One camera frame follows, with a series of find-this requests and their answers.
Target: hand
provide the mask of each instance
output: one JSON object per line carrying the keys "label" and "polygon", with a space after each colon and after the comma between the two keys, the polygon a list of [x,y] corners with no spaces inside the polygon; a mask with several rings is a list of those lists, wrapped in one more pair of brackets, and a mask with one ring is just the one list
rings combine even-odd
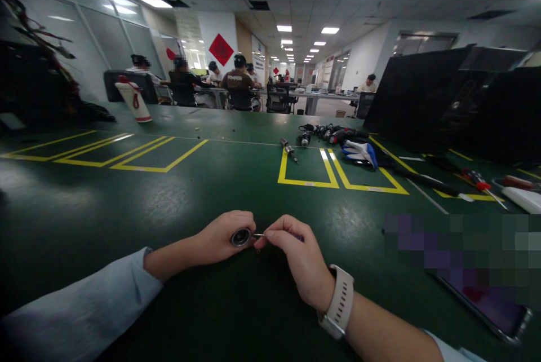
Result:
{"label": "hand", "polygon": [[[302,235],[304,242],[290,232]],[[290,215],[283,215],[264,233],[265,237],[259,239],[254,248],[260,250],[268,241],[282,249],[301,299],[320,313],[326,313],[336,282],[325,264],[310,226]]]}
{"label": "hand", "polygon": [[231,237],[241,228],[255,232],[254,215],[251,212],[234,210],[224,213],[194,235],[191,239],[197,248],[197,264],[220,262],[252,246],[255,239],[241,248],[231,244]]}

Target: air vent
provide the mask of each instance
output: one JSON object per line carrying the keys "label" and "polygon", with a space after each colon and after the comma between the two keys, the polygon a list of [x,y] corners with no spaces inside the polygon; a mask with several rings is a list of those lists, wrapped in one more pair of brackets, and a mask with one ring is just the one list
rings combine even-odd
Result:
{"label": "air vent", "polygon": [[190,8],[188,4],[181,0],[162,0],[169,4],[171,7],[175,8]]}
{"label": "air vent", "polygon": [[514,10],[492,10],[492,11],[485,11],[482,14],[471,16],[468,19],[478,19],[482,21],[486,21],[492,18],[496,18],[502,15],[510,14],[511,12],[515,12]]}
{"label": "air vent", "polygon": [[269,3],[266,1],[248,0],[252,4],[251,10],[270,11]]}

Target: watch strap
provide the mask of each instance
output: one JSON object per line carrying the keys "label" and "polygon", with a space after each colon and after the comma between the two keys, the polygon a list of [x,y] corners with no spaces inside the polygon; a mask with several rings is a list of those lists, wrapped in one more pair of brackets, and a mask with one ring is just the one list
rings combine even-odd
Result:
{"label": "watch strap", "polygon": [[336,265],[332,264],[329,269],[336,273],[334,294],[327,313],[325,315],[318,313],[318,317],[320,325],[334,339],[340,339],[345,335],[353,308],[354,279],[348,272]]}

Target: brown shirt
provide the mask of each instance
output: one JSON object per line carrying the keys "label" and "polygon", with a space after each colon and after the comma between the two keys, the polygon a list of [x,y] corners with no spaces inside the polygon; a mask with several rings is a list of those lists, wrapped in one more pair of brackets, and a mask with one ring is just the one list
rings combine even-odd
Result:
{"label": "brown shirt", "polygon": [[227,72],[220,83],[223,89],[248,90],[254,86],[254,81],[242,69]]}

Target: person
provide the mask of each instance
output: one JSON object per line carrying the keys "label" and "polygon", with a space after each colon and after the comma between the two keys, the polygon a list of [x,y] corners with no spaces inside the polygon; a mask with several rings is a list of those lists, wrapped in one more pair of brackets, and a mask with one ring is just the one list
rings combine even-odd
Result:
{"label": "person", "polygon": [[158,76],[155,76],[150,72],[150,62],[145,56],[131,55],[130,57],[134,65],[131,68],[127,68],[127,72],[147,73],[150,74],[152,82],[155,86],[160,86],[161,84],[163,84],[162,80]]}
{"label": "person", "polygon": [[209,63],[209,72],[210,75],[207,79],[207,83],[218,87],[223,76],[221,75],[221,71],[218,69],[218,65],[215,61]]}
{"label": "person", "polygon": [[[283,215],[265,230],[264,237],[252,238],[238,248],[230,239],[240,228],[256,231],[251,212],[224,213],[194,236],[156,251],[143,248],[114,261],[5,316],[7,340],[25,360],[94,360],[138,319],[170,278],[251,246],[263,250],[268,243],[285,253],[301,299],[318,313],[329,310],[335,295],[344,295],[335,292],[343,288],[336,285],[309,225]],[[466,350],[451,348],[351,289],[345,339],[364,361],[481,360]]]}
{"label": "person", "polygon": [[378,83],[376,82],[376,75],[369,74],[366,81],[359,86],[358,92],[376,92],[378,90]]}
{"label": "person", "polygon": [[248,72],[248,76],[250,76],[250,78],[254,81],[254,83],[259,83],[258,82],[258,75],[257,75],[257,73],[255,73],[255,68],[254,68],[253,63],[248,63],[246,65],[246,71]]}
{"label": "person", "polygon": [[[243,55],[235,55],[234,58],[235,69],[227,72],[220,83],[222,89],[237,89],[237,90],[249,90],[250,87],[254,89],[260,89],[261,84],[252,80],[252,78],[246,73],[246,58]],[[251,109],[252,111],[259,111],[261,104],[259,99],[255,95],[252,95]]]}
{"label": "person", "polygon": [[[194,76],[188,68],[188,61],[181,55],[176,55],[173,59],[174,70],[169,72],[171,83],[180,83],[189,85],[193,89],[193,85],[196,84],[199,87],[207,89],[209,86],[207,83],[203,83],[198,77]],[[208,108],[216,108],[216,99],[214,96],[208,94],[197,93],[194,90],[194,98],[197,104],[204,104]]]}

